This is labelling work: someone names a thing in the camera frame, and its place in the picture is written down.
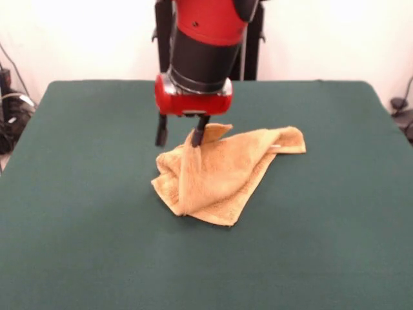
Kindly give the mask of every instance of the towel fold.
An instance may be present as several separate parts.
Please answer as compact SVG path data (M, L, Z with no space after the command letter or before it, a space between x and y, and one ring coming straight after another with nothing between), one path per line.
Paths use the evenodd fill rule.
M184 144L156 158L152 180L159 197L177 216L233 226L277 154L306 152L295 127L258 129L222 138L232 125L211 123L201 146Z

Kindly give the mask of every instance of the white wall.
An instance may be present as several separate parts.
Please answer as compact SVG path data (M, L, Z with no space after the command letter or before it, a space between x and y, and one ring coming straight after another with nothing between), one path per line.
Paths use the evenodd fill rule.
M0 40L37 101L57 79L153 79L154 2L0 0ZM365 80L385 106L404 95L413 74L412 0L270 0L265 7L259 79Z

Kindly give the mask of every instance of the green table surface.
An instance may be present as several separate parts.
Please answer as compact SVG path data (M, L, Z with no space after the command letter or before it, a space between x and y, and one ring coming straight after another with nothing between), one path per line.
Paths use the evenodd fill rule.
M234 83L296 126L233 228L155 194L150 81L52 83L0 178L0 309L413 309L413 148L366 83ZM166 149L196 119L171 118Z

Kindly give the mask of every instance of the red gripper housing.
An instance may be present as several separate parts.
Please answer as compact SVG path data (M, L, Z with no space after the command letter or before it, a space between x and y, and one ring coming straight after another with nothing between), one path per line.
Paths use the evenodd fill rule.
M222 94L180 94L176 92L172 84L165 84L164 77L164 74L158 74L155 81L156 104L163 115L203 114L212 116L226 113L231 106L232 84L230 91Z

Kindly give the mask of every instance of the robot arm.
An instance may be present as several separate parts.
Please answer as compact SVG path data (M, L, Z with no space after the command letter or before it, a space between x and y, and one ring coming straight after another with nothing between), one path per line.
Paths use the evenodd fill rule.
M244 32L259 0L174 0L176 28L170 67L155 83L159 108L156 144L166 142L166 117L200 117L192 145L201 144L211 115L225 113L232 101L228 79Z

